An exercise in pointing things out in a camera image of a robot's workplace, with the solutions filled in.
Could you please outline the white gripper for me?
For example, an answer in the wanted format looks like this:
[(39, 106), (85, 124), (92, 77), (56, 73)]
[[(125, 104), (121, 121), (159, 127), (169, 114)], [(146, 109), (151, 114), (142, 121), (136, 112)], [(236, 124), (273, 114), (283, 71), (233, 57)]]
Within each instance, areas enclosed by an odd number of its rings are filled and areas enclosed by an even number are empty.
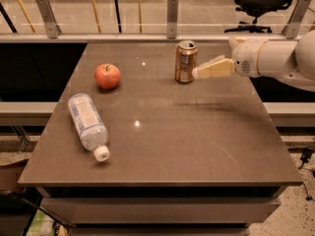
[(230, 48), (233, 61), (225, 58), (225, 55), (217, 56), (194, 68), (192, 75), (195, 79), (221, 78), (236, 71), (243, 77), (258, 78), (260, 50), (265, 43), (265, 39), (232, 37)]

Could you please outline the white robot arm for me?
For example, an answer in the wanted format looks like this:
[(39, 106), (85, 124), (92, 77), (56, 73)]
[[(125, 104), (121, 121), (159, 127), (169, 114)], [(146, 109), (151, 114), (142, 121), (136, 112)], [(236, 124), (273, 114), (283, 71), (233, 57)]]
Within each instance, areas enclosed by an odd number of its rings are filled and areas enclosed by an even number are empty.
[(195, 79), (273, 78), (285, 85), (315, 91), (315, 30), (301, 39), (231, 37), (231, 57), (218, 56), (192, 70)]

